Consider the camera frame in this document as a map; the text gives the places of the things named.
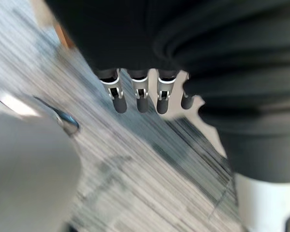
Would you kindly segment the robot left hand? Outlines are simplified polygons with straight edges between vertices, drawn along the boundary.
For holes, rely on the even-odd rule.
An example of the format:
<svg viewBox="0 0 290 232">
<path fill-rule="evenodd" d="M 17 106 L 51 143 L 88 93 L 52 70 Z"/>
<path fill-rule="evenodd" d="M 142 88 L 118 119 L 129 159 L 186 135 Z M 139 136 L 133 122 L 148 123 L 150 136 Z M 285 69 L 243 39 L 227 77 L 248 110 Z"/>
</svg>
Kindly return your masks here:
<svg viewBox="0 0 290 232">
<path fill-rule="evenodd" d="M 167 112 L 180 71 L 182 107 L 201 97 L 233 172 L 248 232 L 290 232 L 290 0 L 48 0 L 117 112 L 119 71 L 147 107 L 158 72 L 157 111 Z"/>
</svg>

